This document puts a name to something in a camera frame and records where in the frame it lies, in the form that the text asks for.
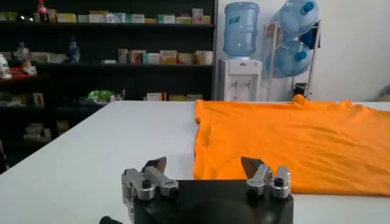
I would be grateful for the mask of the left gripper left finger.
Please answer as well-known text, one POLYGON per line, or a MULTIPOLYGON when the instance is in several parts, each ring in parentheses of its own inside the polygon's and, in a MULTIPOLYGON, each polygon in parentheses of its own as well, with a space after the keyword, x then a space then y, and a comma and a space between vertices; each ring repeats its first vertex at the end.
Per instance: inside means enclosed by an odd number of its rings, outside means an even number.
POLYGON ((121 175, 122 200, 131 204, 135 198, 141 201, 153 200, 159 192, 168 198, 176 198, 179 194, 179 182, 164 175, 167 157, 149 160, 137 171, 126 169, 121 175))

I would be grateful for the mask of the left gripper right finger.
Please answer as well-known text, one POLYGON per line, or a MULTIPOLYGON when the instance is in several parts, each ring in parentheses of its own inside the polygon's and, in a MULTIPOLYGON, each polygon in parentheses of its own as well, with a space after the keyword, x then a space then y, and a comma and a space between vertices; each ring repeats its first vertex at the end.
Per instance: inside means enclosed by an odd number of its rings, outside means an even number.
POLYGON ((279 166, 276 176, 273 170, 260 159, 241 158, 241 165, 247 177, 249 192, 256 197, 270 194, 272 197, 284 200, 291 193, 291 172, 286 166, 279 166))

